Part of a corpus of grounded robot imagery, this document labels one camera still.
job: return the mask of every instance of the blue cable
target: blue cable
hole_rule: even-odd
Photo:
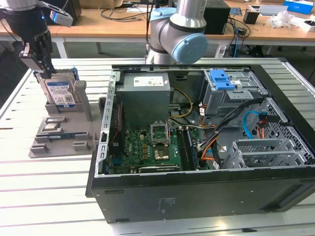
[[[237,45],[238,45],[238,30],[237,30],[237,27],[235,27],[235,31],[236,31],[237,37],[236,37],[235,51],[234,51],[234,57],[233,58],[236,57],[236,51],[237,51]]]
[[[253,139],[253,137],[252,137],[250,131],[248,130],[247,125],[246,125],[246,118],[247,118],[247,116],[248,116],[250,113],[253,113],[253,114],[255,114],[255,115],[260,115],[260,113],[254,112],[254,111],[248,111],[248,112],[246,113],[246,115],[244,116],[244,119],[243,119],[243,128],[244,128],[244,131],[245,131],[245,133],[247,134],[247,136],[248,136],[249,139]]]

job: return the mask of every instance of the power supply label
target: power supply label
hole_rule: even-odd
[[[49,82],[47,87],[57,106],[74,107],[75,102],[72,93],[68,91],[70,88],[68,82]]]
[[[135,87],[164,86],[164,80],[162,76],[134,77],[133,86]]]

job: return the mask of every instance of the blue box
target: blue box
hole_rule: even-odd
[[[314,6],[314,2],[310,1],[295,1],[295,0],[285,0],[284,6],[288,6],[288,11],[294,11],[302,14],[309,15]]]

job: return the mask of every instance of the white label sticker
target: white label sticker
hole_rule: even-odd
[[[202,0],[200,3],[200,14],[203,13],[206,9],[207,0]]]
[[[233,85],[241,85],[242,83],[239,80],[231,80],[231,84],[233,84]]]
[[[205,109],[204,108],[200,108],[200,115],[201,116],[205,116]]]
[[[218,165],[218,163],[216,161],[213,162],[213,167],[218,170],[220,169],[220,166]]]
[[[162,76],[142,76],[133,79],[133,86],[135,87],[149,87],[149,86],[164,86]]]
[[[70,107],[75,104],[72,94],[68,91],[68,82],[49,82],[47,86],[57,106]]]

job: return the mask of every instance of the white aluminum table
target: white aluminum table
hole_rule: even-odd
[[[297,72],[286,69],[288,64],[276,59],[239,60],[262,64],[275,80],[287,77],[281,79],[282,83],[303,81]],[[112,64],[143,62],[142,59],[53,60],[57,69],[76,66],[80,79],[87,81],[91,102],[106,95]],[[203,59],[199,63],[222,62],[236,60]],[[295,83],[296,89],[302,91],[299,86]],[[45,102],[44,93],[29,70],[0,110],[0,236],[315,235],[315,195],[284,213],[108,225],[95,199],[85,197],[89,155],[28,158],[33,137],[46,114]],[[245,234],[243,228],[258,232]]]

